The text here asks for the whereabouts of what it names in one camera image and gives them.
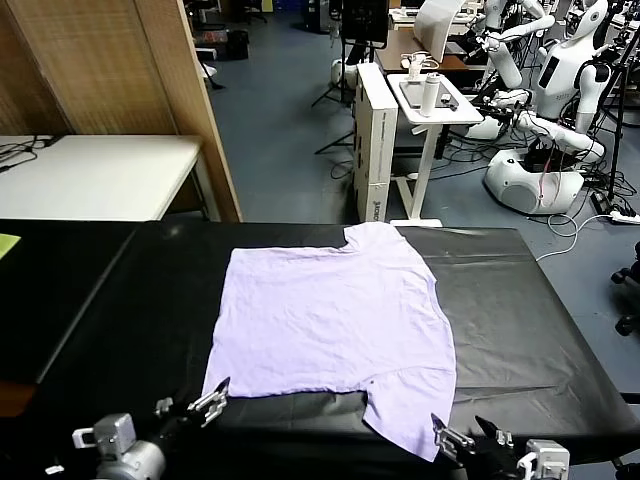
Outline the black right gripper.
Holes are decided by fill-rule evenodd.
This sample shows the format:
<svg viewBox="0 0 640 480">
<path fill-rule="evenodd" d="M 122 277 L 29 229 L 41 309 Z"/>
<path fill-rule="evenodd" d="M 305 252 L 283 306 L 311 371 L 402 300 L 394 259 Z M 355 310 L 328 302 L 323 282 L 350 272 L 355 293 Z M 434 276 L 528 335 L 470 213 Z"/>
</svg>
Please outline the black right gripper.
<svg viewBox="0 0 640 480">
<path fill-rule="evenodd" d="M 472 438 L 448 427 L 436 414 L 431 414 L 434 443 L 447 458 L 462 458 L 470 480 L 519 479 L 514 441 L 510 431 L 478 415 L 475 420 L 485 439 Z"/>
</svg>

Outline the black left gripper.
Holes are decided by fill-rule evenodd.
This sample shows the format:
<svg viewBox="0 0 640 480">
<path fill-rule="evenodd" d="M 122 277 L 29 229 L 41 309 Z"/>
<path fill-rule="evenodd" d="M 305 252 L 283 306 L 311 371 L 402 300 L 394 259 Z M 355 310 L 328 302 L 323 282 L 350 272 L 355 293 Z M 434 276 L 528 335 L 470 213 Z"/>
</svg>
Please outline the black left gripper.
<svg viewBox="0 0 640 480">
<path fill-rule="evenodd" d="M 172 451 L 200 428 L 206 428 L 227 406 L 229 383 L 230 378 L 225 378 L 212 392 L 191 402 L 184 412 L 170 413 L 174 404 L 172 397 L 157 400 L 154 415 L 161 419 L 148 436 L 148 441 L 161 451 Z"/>
</svg>

